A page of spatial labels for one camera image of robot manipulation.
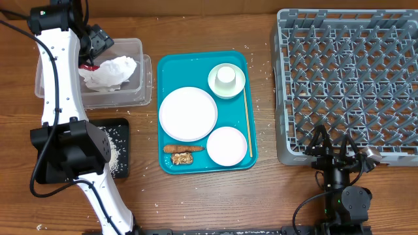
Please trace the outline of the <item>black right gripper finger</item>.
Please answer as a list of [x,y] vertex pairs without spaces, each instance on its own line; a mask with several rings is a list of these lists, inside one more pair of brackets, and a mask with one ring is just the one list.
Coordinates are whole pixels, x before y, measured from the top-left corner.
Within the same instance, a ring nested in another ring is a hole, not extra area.
[[346,159],[347,158],[347,144],[351,147],[354,152],[354,157],[356,158],[359,154],[359,149],[349,134],[345,134],[342,138],[342,144],[340,146],[339,158]]
[[324,125],[315,127],[313,138],[306,148],[306,153],[333,153],[330,135]]

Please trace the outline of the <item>red snack wrapper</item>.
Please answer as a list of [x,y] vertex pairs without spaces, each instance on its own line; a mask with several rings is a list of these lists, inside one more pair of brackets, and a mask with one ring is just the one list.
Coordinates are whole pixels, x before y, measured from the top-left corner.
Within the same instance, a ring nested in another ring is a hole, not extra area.
[[87,71],[96,71],[99,68],[99,66],[97,65],[87,65],[87,64],[82,64],[79,66],[79,69],[84,69]]

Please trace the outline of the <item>white napkin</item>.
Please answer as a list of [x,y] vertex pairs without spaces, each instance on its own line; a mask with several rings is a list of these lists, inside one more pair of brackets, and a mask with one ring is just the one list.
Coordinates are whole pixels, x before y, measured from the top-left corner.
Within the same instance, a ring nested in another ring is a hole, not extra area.
[[121,56],[106,60],[95,71],[78,69],[88,89],[105,92],[121,89],[121,85],[128,82],[137,68],[132,57]]

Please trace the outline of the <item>white plastic cup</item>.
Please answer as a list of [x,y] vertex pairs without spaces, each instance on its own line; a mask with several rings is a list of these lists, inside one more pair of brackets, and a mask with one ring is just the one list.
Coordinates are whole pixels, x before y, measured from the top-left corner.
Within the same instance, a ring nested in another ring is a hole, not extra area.
[[234,81],[236,73],[230,66],[222,66],[217,71],[217,79],[223,84],[230,84]]

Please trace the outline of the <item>large pink plate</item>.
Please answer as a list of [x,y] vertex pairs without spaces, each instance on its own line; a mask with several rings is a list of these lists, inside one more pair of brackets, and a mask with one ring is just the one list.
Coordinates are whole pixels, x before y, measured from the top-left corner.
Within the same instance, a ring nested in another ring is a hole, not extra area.
[[204,138],[217,122],[217,105],[206,91],[181,87],[169,93],[159,107],[159,123],[171,138],[194,142]]

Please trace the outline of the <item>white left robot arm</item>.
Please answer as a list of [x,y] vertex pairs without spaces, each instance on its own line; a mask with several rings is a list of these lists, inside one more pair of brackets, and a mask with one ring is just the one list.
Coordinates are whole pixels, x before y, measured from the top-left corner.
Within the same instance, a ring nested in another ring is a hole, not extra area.
[[110,173],[112,156],[104,131],[89,122],[82,104],[78,68],[97,57],[80,1],[51,1],[32,8],[27,21],[42,61],[44,108],[41,128],[30,132],[38,151],[29,190],[38,197],[55,195],[73,185],[87,196],[103,234],[140,234]]

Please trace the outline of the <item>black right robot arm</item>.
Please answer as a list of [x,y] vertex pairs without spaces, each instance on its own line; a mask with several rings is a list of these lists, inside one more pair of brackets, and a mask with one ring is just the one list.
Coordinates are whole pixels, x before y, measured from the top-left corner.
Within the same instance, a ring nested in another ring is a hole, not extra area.
[[323,175],[323,192],[299,206],[317,198],[325,199],[325,219],[318,222],[311,233],[371,234],[371,227],[363,223],[368,220],[372,194],[355,183],[373,169],[373,160],[366,158],[348,134],[343,136],[339,152],[336,152],[324,125],[314,128],[313,138],[304,153],[316,158],[311,167]]

